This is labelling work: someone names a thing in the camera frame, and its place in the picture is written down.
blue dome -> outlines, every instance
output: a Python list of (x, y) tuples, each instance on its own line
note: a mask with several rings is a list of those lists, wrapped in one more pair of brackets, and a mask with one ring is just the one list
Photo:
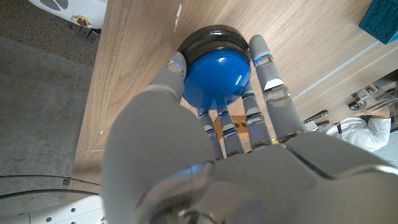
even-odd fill
[(210, 52), (197, 59), (184, 80), (184, 98), (195, 108), (215, 110), (237, 100), (250, 82), (250, 67), (232, 50)]

wooden surface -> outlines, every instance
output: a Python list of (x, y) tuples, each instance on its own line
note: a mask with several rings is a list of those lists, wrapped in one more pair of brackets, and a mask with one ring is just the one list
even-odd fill
[[(113, 121), (195, 30), (225, 24), (239, 30), (246, 40), (254, 34), (263, 35), (294, 96), (375, 43), (375, 38), (358, 27), (370, 3), (371, 0), (109, 0), (73, 177), (100, 182), (104, 144)], [(395, 70), (397, 61), (397, 43), (375, 46), (297, 98), (300, 115), (306, 119), (327, 109), (330, 114), (326, 118), (331, 122), (346, 118), (351, 115), (346, 106), (349, 95)], [(251, 80), (266, 114), (254, 72)], [(190, 108), (186, 102), (182, 105)], [(240, 100), (229, 108), (232, 115), (244, 114)]]

robotic hand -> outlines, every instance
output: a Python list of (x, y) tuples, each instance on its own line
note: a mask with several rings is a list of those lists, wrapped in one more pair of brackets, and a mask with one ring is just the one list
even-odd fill
[(249, 49), (280, 144), (271, 144), (248, 85), (242, 100), (252, 153), (244, 153), (224, 107), (224, 159), (207, 110), (198, 110), (198, 119), (179, 104), (187, 65), (177, 52), (109, 135), (102, 191), (109, 222), (396, 222), (398, 170), (339, 139), (306, 132), (264, 39), (254, 36)]

